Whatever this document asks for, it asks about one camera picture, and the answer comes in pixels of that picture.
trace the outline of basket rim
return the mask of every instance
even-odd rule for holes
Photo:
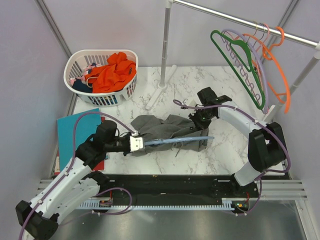
[[[66,85],[66,87],[72,91],[75,94],[79,94],[79,95],[84,95],[84,96],[88,96],[88,97],[103,97],[103,96],[108,96],[108,95],[115,95],[115,94],[119,94],[121,93],[125,88],[127,88],[128,85],[130,85],[132,83],[132,81],[135,79],[135,77],[137,76],[137,73],[134,75],[134,77],[132,78],[132,80],[130,82],[128,82],[122,90],[120,91],[113,91],[113,92],[103,92],[103,93],[87,93],[87,92],[82,92],[82,91],[78,91],[78,90],[74,90],[68,83],[66,75],[67,75],[67,68],[69,66],[69,64],[71,63],[71,60],[77,56],[80,55],[82,52],[87,52],[87,51],[114,51],[114,52],[131,52],[132,54],[134,54],[135,56],[135,70],[138,73],[138,65],[139,65],[139,60],[138,60],[138,56],[137,54],[132,51],[132,50],[128,50],[128,49],[83,49],[80,51],[75,52],[74,54],[72,54],[68,60],[68,62],[66,63],[65,67],[64,67],[64,71],[63,71],[63,81],[64,84]]]

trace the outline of blue board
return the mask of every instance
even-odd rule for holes
[[[77,119],[87,112],[99,112],[99,108],[66,116],[57,120],[60,171],[67,166],[73,155],[72,135],[74,125]],[[80,144],[84,143],[91,134],[96,132],[99,124],[101,124],[101,116],[99,114],[86,115],[80,119],[75,132],[75,149],[77,149]]]

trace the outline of white wall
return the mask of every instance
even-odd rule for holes
[[[67,110],[67,57],[33,0],[0,7],[0,239],[18,239],[15,207],[47,178]]]
[[[320,41],[320,1],[300,1],[285,31]],[[285,41],[272,51],[280,62],[290,84],[311,60],[314,49]],[[282,88],[282,79],[275,65],[265,64],[269,80]],[[291,175],[303,181],[313,211],[320,223],[320,63],[292,95],[288,114],[284,109],[276,116],[282,125],[286,145],[292,158]]]
[[[278,24],[290,0],[192,0],[257,22]],[[165,0],[45,0],[69,48],[130,49],[141,66],[160,66]],[[212,30],[254,30],[174,4],[167,65],[226,65],[210,40]]]

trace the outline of garment rack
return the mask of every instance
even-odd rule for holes
[[[178,4],[185,6],[190,9],[197,10],[202,13],[210,14],[216,17],[219,17],[221,19],[228,20],[230,22],[234,22],[243,26],[247,26],[252,29],[257,29],[259,31],[266,32],[268,29],[265,26],[257,25],[255,21],[249,21],[243,18],[239,18],[237,16],[232,16],[230,14],[226,14],[214,9],[210,9],[204,6],[200,6],[191,2],[183,1],[183,0],[165,0],[165,17],[164,17],[164,34],[163,34],[163,46],[162,46],[162,61],[161,61],[161,77],[160,77],[160,83],[157,85],[157,89],[154,92],[152,98],[150,99],[149,103],[145,106],[146,109],[151,109],[152,106],[155,104],[157,99],[159,98],[160,94],[164,92],[167,89],[167,82],[170,80],[170,78],[174,74],[174,70],[176,69],[176,65],[172,66],[172,69],[169,71],[169,74],[167,75],[167,78],[165,79],[166,75],[166,63],[167,63],[167,49],[168,49],[168,36],[169,36],[169,23],[170,23],[170,11],[172,4]],[[270,34],[281,37],[281,32],[275,28],[269,28]],[[314,48],[316,52],[314,53],[312,59],[309,61],[309,63],[305,66],[305,68],[302,70],[302,72],[299,74],[299,76],[296,78],[294,83],[290,86],[290,93],[291,95],[297,90],[301,82],[306,78],[306,76],[310,73],[310,71],[314,68],[314,66],[318,63],[320,60],[320,41],[315,41],[312,39],[308,39],[302,36],[294,35],[291,33],[284,33],[284,38],[293,42],[296,42],[298,44],[302,44],[305,46],[308,46],[310,48]],[[281,107],[284,104],[282,104],[280,101],[275,105],[275,107],[268,113],[268,116],[265,118],[266,122],[270,122],[273,117],[276,115],[276,113],[281,109]]]

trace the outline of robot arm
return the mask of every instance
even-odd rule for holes
[[[212,118],[216,117],[230,123],[248,139],[248,162],[231,176],[231,180],[236,187],[243,187],[252,183],[268,168],[286,159],[285,153],[278,142],[266,130],[257,125],[257,123],[260,123],[273,132],[286,147],[284,134],[278,123],[273,122],[269,124],[261,120],[252,122],[251,119],[234,108],[223,107],[223,105],[227,105],[238,108],[230,97],[226,95],[217,97],[210,87],[202,89],[197,95],[204,107],[212,105],[221,106],[198,109],[191,113],[189,118],[198,129],[208,128]]]
[[[116,136],[117,124],[105,120],[75,152],[72,159],[51,184],[30,202],[20,201],[16,206],[19,224],[22,226],[30,212],[35,209],[25,230],[37,240],[48,240],[56,232],[59,224],[82,202],[95,196],[101,190],[106,177],[103,173],[91,171],[106,158],[107,153],[123,152],[124,155],[143,149],[144,141],[128,133]]]

